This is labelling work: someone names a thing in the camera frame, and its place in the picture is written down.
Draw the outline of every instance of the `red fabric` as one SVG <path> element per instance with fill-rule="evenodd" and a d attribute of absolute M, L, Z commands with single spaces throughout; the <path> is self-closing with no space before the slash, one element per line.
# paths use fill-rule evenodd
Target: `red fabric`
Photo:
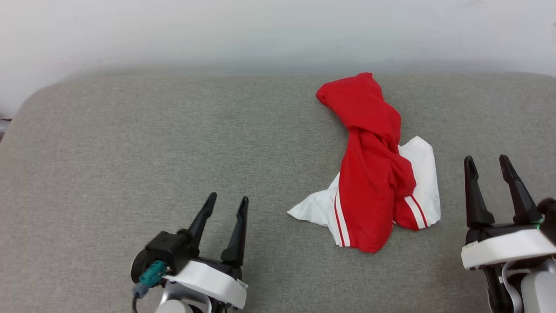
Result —
<path fill-rule="evenodd" d="M 414 215 L 413 211 L 407 204 L 407 201 L 413 201 L 415 203 L 415 206 L 417 206 L 418 209 L 417 214 L 419 217 Z M 420 228 L 417 224 L 416 218 L 421 218 L 423 220 L 424 227 L 430 226 L 427 224 L 421 205 L 417 202 L 417 200 L 415 200 L 413 195 L 411 196 L 411 199 L 405 199 L 405 201 L 402 201 L 400 206 L 394 207 L 394 220 L 399 226 L 409 228 L 413 231 L 418 231 Z"/>
<path fill-rule="evenodd" d="M 404 197 L 413 193 L 415 178 L 398 151 L 400 114 L 384 101 L 371 73 L 328 82 L 316 97 L 349 131 L 339 190 L 350 246 L 376 252 L 390 237 L 394 212 L 411 213 Z"/>

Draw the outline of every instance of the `cable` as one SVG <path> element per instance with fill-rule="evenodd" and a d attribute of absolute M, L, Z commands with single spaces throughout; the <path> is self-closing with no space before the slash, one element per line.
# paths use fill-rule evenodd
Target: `cable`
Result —
<path fill-rule="evenodd" d="M 133 302 L 131 302 L 131 309 L 133 313 L 137 313 L 137 299 L 139 299 L 139 294 L 133 295 Z"/>

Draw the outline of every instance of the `white stripe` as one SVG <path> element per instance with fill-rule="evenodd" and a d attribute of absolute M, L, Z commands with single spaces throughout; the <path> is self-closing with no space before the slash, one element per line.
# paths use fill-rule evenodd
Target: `white stripe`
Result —
<path fill-rule="evenodd" d="M 344 219 L 344 212 L 342 211 L 342 204 L 340 202 L 340 189 L 338 189 L 336 197 L 336 209 L 338 211 L 338 219 L 340 220 L 340 229 L 342 230 L 342 237 L 344 238 L 345 247 L 350 246 L 348 227 Z"/>
<path fill-rule="evenodd" d="M 419 207 L 417 206 L 415 201 L 413 201 L 411 196 L 407 196 L 404 199 L 413 212 L 413 216 L 415 217 L 415 221 L 417 222 L 417 227 L 419 227 L 419 229 L 425 228 L 426 226 L 425 222 L 423 221 L 423 216 L 421 215 L 421 211 L 419 211 Z"/>
<path fill-rule="evenodd" d="M 336 219 L 336 211 L 334 210 L 334 198 L 332 198 L 332 209 L 330 210 L 328 218 L 328 229 L 332 233 L 332 237 L 334 237 L 336 245 L 343 247 L 342 239 L 340 237 L 340 229 L 338 228 L 338 221 Z"/>

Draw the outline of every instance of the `gray fabric surface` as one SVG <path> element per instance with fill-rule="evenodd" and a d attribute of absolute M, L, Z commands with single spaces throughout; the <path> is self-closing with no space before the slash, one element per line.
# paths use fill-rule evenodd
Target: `gray fabric surface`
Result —
<path fill-rule="evenodd" d="M 377 75 L 402 144 L 419 135 L 434 148 L 442 220 L 395 227 L 372 255 L 286 214 L 339 169 L 347 132 L 314 96 L 339 78 L 123 77 L 33 95 L 0 144 L 0 311 L 130 311 L 136 253 L 187 227 L 217 191 L 207 257 L 225 248 L 241 197 L 251 201 L 244 312 L 487 312 L 483 274 L 460 260 L 463 159 L 473 155 L 498 222 L 513 215 L 501 153 L 536 200 L 554 195 L 556 79 Z"/>

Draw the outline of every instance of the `teal connector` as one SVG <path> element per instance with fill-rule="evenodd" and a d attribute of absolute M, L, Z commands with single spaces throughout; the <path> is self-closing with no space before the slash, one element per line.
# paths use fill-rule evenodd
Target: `teal connector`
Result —
<path fill-rule="evenodd" d="M 534 221 L 533 223 L 537 224 L 537 229 L 540 229 L 540 225 L 544 222 L 544 218 L 541 218 L 538 221 Z"/>
<path fill-rule="evenodd" d="M 144 283 L 149 288 L 153 288 L 158 284 L 162 277 L 166 274 L 166 264 L 162 261 L 155 261 L 144 273 L 139 277 L 139 282 Z"/>

